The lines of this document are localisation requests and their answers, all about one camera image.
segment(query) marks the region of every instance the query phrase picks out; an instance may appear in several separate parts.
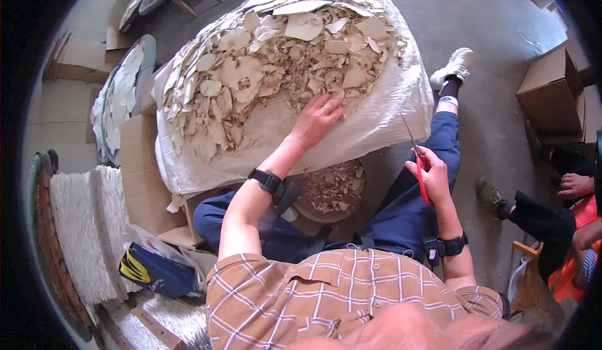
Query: red scissors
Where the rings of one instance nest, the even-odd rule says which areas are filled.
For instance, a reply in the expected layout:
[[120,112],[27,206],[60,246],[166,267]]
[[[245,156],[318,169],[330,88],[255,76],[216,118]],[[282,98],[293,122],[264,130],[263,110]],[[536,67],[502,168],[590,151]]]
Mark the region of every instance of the red scissors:
[[425,166],[425,161],[423,160],[423,157],[420,156],[418,144],[416,143],[414,136],[412,136],[412,131],[410,131],[408,122],[406,122],[406,119],[403,117],[403,114],[401,114],[401,115],[402,115],[403,124],[406,125],[406,129],[408,129],[408,134],[410,135],[410,139],[412,140],[412,145],[414,146],[414,154],[416,154],[416,167],[418,169],[418,185],[420,186],[420,195],[422,196],[422,201],[424,201],[425,204],[430,205],[430,204],[432,204],[432,202],[429,199],[429,197],[426,196],[425,182],[422,180],[422,167]]

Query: brown checked shirt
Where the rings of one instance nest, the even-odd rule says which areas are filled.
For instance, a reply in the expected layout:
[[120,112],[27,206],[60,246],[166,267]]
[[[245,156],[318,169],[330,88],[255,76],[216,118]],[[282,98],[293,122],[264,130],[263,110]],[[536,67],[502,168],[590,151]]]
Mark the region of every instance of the brown checked shirt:
[[387,307],[418,302],[443,327],[468,314],[501,318],[498,293],[451,291],[409,257],[337,249],[299,264],[237,254],[209,273],[207,314],[214,349],[283,349],[306,337],[342,339]]

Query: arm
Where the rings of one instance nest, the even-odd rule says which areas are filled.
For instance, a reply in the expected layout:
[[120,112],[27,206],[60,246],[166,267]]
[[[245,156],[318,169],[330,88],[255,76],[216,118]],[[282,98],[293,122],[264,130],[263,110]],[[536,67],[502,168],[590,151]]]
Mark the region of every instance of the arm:
[[[590,259],[591,258],[595,259],[595,252],[593,252],[593,250],[591,250],[591,246],[592,246],[592,244],[594,244],[596,241],[599,241],[600,239],[602,239],[602,222],[600,222],[600,221],[591,223],[591,224],[581,228],[580,230],[577,230],[575,232],[575,234],[573,234],[573,243],[571,245],[572,246],[571,252],[573,253],[573,257],[575,258],[575,261],[579,265],[580,274],[583,274],[583,272],[584,272],[583,271],[584,265],[585,265],[585,267],[589,266],[589,265],[586,265],[586,262],[585,262],[586,259],[588,257]],[[580,280],[582,280],[582,282],[589,281],[589,278],[580,279]]]
[[[329,95],[312,98],[295,127],[258,169],[284,179],[307,150],[318,144],[343,113],[341,101]],[[272,196],[258,181],[247,180],[233,197],[222,223],[218,260],[239,253],[261,254],[258,223]]]
[[[422,177],[425,182],[426,194],[435,206],[439,238],[447,241],[462,236],[462,226],[457,217],[447,181],[447,165],[431,149],[422,146],[419,149],[420,155],[425,160],[425,168],[428,170],[422,171]],[[417,176],[416,163],[406,161],[406,167],[414,176]],[[462,249],[461,254],[443,256],[442,263],[443,278],[450,290],[476,285],[473,258],[468,245]]]

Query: white sneaker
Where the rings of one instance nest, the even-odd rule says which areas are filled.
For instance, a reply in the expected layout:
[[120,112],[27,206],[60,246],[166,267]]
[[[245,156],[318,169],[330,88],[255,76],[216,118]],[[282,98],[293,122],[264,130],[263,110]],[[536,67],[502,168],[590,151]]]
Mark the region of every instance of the white sneaker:
[[451,54],[447,65],[436,71],[430,77],[430,84],[437,91],[443,89],[443,83],[447,76],[456,75],[464,81],[470,75],[470,68],[473,66],[474,52],[468,47],[457,49]]

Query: blue shopping bag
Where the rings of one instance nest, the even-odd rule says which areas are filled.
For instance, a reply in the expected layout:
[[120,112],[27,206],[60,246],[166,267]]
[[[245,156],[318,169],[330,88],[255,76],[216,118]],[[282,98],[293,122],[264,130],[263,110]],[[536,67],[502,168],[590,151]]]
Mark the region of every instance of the blue shopping bag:
[[194,268],[154,254],[132,243],[119,263],[119,274],[170,298],[179,298],[196,290]]

